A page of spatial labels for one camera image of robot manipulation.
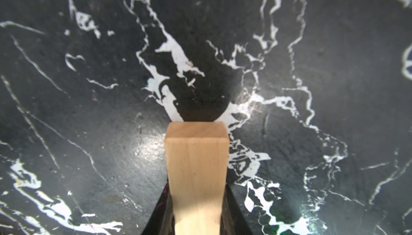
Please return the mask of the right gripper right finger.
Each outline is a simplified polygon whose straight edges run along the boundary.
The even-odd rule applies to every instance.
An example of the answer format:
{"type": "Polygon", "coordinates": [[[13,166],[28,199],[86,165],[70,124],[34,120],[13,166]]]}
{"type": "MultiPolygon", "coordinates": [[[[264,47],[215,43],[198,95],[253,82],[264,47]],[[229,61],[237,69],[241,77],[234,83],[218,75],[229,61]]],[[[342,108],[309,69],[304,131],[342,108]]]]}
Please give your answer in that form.
{"type": "Polygon", "coordinates": [[[229,185],[225,186],[220,235],[253,235],[229,185]]]}

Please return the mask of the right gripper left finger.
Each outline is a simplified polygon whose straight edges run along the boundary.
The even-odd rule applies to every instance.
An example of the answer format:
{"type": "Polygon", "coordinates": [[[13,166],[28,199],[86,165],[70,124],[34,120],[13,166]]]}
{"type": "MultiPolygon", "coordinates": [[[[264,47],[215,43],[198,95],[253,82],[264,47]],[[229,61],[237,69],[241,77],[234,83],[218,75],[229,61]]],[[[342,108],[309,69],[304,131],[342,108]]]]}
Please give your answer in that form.
{"type": "Polygon", "coordinates": [[[169,183],[162,194],[149,218],[142,235],[174,235],[174,214],[169,183]]]}

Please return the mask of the wooden block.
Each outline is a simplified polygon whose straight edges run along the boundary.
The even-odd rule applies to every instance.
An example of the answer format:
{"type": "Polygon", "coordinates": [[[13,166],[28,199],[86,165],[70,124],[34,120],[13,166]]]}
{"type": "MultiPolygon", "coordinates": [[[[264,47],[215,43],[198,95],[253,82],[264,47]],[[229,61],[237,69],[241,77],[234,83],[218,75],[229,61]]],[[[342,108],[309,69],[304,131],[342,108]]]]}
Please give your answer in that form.
{"type": "Polygon", "coordinates": [[[177,235],[220,233],[230,139],[222,122],[172,122],[165,136],[177,235]]]}

